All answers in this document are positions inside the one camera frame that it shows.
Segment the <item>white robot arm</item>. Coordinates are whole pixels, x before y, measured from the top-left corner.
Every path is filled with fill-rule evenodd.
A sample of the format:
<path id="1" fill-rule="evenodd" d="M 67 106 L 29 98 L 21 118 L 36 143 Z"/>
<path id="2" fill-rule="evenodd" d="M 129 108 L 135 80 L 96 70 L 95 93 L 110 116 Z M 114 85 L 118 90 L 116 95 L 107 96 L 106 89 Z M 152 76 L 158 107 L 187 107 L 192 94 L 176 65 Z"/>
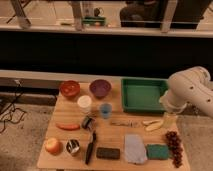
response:
<path id="1" fill-rule="evenodd" d="M 176 116 L 190 103 L 213 118 L 213 90 L 208 70 L 201 66 L 173 73 L 167 80 L 168 89 L 159 102 L 165 109 L 163 127 L 170 128 Z"/>

